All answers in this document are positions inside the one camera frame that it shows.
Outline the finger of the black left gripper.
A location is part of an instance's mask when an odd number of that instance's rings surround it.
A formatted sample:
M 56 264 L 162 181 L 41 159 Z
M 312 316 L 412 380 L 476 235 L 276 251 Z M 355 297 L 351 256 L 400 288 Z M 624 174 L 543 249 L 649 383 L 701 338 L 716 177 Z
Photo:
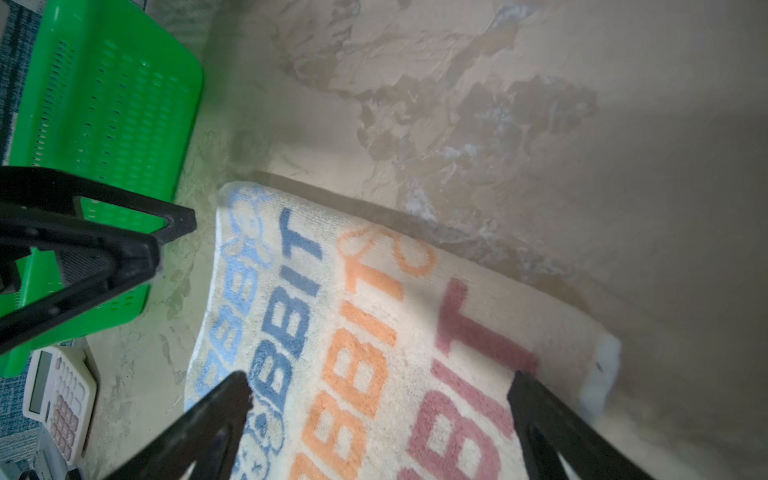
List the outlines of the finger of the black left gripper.
M 159 243 L 151 235 L 6 203 L 1 245 L 96 257 L 102 267 L 2 317 L 3 354 L 152 279 L 160 263 Z
M 86 198 L 162 218 L 166 226 L 153 233 L 162 245 L 197 229 L 195 211 L 128 190 L 43 167 L 1 169 L 1 200 L 5 203 L 74 216 Z

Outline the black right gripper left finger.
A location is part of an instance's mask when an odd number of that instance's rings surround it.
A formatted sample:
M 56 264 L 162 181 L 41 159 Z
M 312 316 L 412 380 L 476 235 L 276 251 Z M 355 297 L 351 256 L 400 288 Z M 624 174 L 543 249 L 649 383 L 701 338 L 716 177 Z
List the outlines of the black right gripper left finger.
M 229 374 L 110 479 L 228 479 L 252 390 L 242 371 Z

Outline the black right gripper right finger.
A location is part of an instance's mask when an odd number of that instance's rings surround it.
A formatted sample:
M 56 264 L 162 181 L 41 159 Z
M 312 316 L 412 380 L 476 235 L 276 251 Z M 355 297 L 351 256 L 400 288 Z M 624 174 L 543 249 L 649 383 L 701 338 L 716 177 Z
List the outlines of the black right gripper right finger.
M 507 400 L 530 479 L 566 479 L 566 467 L 580 479 L 651 479 L 530 373 L 515 373 Z

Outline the green plastic laundry basket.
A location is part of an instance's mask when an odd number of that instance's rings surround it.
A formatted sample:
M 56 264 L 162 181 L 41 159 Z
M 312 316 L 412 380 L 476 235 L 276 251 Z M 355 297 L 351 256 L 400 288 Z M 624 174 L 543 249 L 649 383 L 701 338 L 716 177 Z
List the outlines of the green plastic laundry basket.
M 10 166 L 66 171 L 172 201 L 203 86 L 200 63 L 134 1 L 47 1 L 21 91 Z M 78 215 L 152 233 L 163 219 L 78 200 Z M 64 288 L 56 254 L 32 249 L 16 265 L 20 293 L 1 295 L 1 317 Z M 25 370 L 34 350 L 135 319 L 150 285 L 95 307 L 1 355 L 1 377 Z

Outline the orange towel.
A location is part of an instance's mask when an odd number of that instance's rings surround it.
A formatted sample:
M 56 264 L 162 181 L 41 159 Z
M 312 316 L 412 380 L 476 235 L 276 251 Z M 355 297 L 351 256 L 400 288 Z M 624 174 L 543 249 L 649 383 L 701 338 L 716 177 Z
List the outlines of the orange towel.
M 236 479 L 522 479 L 507 394 L 535 375 L 587 419 L 620 341 L 583 312 L 386 227 L 255 183 L 217 196 L 192 406 L 253 393 Z

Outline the white desk calculator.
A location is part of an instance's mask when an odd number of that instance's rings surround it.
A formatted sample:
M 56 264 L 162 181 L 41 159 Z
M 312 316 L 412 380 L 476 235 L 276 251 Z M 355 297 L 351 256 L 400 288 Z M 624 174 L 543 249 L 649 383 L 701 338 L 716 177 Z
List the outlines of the white desk calculator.
M 40 422 L 69 466 L 82 457 L 97 384 L 85 352 L 68 346 L 36 350 L 25 381 L 23 415 Z

